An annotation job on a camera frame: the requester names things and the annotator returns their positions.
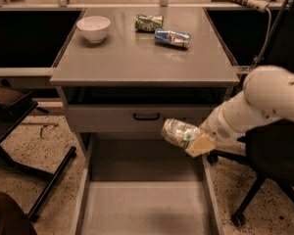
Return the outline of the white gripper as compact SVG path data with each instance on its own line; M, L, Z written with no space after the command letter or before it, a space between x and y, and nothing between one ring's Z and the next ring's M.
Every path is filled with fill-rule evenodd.
M191 141L185 152L192 158L208 154L221 144L229 144L245 135L242 111L218 106L199 126L204 134Z

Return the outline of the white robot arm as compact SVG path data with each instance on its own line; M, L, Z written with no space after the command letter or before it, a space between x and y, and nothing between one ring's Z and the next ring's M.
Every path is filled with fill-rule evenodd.
M198 127L199 136L185 152L191 157L229 144L248 130L281 119L294 122L294 73L277 66L260 66L243 81L243 89L217 106Z

